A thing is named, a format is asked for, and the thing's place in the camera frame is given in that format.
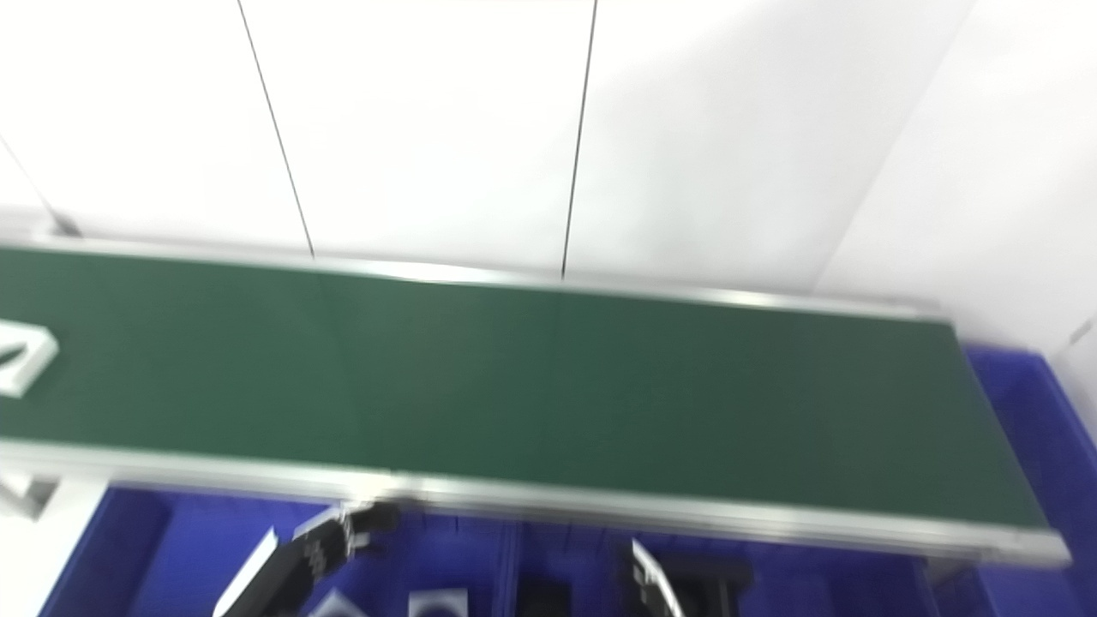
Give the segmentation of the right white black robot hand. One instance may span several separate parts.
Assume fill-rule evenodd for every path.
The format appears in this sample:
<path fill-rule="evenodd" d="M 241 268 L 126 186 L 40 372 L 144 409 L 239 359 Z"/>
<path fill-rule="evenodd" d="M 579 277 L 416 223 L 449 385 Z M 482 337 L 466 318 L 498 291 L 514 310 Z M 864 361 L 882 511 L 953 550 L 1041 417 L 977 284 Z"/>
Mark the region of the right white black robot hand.
<path fill-rule="evenodd" d="M 624 548 L 623 606 L 630 616 L 740 616 L 740 594 L 755 581 L 742 559 L 663 552 L 638 539 Z"/>

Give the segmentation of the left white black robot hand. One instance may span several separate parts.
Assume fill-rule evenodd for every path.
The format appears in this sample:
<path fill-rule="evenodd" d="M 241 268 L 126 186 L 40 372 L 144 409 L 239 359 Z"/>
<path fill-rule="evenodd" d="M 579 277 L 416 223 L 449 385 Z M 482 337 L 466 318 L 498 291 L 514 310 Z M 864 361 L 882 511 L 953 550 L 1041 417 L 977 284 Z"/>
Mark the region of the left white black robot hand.
<path fill-rule="evenodd" d="M 391 501 L 333 506 L 301 524 L 287 542 L 270 532 L 255 547 L 214 607 L 215 616 L 298 616 L 314 588 L 357 557 L 377 552 L 372 535 L 396 530 Z"/>

